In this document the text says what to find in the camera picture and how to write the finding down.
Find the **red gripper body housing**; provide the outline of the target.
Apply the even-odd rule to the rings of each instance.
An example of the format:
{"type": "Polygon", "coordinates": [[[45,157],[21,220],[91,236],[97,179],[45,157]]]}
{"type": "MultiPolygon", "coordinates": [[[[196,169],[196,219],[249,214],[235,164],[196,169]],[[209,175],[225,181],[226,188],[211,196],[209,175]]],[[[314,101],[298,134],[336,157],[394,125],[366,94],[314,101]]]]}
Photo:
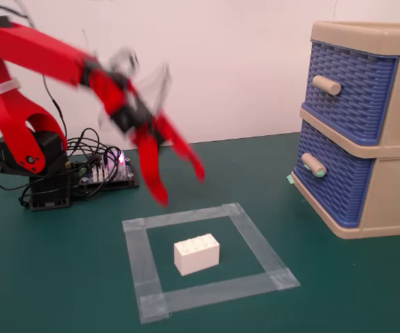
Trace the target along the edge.
{"type": "Polygon", "coordinates": [[[142,140],[149,137],[154,138],[157,145],[161,146],[165,142],[175,144],[178,134],[165,113],[160,112],[135,129],[131,135],[131,141],[138,146],[142,140]]]}

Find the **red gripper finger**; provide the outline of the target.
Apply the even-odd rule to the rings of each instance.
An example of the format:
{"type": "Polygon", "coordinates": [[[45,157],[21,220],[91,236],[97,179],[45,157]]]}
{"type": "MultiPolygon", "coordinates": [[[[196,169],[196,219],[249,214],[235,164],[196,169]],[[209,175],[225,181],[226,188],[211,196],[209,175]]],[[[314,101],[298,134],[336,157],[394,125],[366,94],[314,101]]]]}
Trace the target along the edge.
{"type": "Polygon", "coordinates": [[[167,206],[168,196],[159,173],[157,141],[138,138],[136,144],[143,180],[154,200],[167,206]]]}
{"type": "Polygon", "coordinates": [[[201,161],[166,117],[161,117],[161,135],[172,143],[173,150],[180,158],[191,163],[197,180],[203,182],[205,171],[201,161]]]}

